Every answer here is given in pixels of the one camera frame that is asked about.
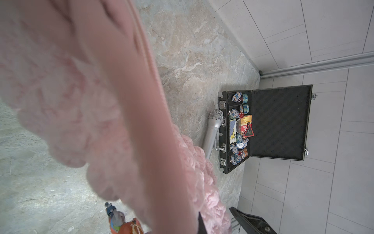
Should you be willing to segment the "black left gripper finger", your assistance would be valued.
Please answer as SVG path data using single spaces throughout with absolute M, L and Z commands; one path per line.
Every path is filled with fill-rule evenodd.
M 203 218 L 201 216 L 201 213 L 199 213 L 198 222 L 199 222 L 199 225 L 198 225 L 198 232 L 197 232 L 197 234 L 207 234 L 206 227 L 205 227 Z

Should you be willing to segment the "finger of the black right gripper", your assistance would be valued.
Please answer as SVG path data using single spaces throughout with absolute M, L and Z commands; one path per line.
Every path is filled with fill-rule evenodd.
M 230 207 L 229 210 L 247 234 L 276 234 L 275 230 L 262 217 L 243 213 L 235 207 Z

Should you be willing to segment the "colourful keychain decoration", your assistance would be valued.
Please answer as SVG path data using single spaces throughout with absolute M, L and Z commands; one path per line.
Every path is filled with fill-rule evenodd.
M 105 207 L 112 234 L 145 234 L 137 218 L 126 221 L 124 213 L 118 211 L 112 203 L 106 202 Z

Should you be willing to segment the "pink fluffy handbag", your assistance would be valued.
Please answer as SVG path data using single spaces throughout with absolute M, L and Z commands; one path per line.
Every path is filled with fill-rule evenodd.
M 134 1 L 1 1 L 1 99 L 50 155 L 156 234 L 231 233 L 202 148 L 172 123 Z

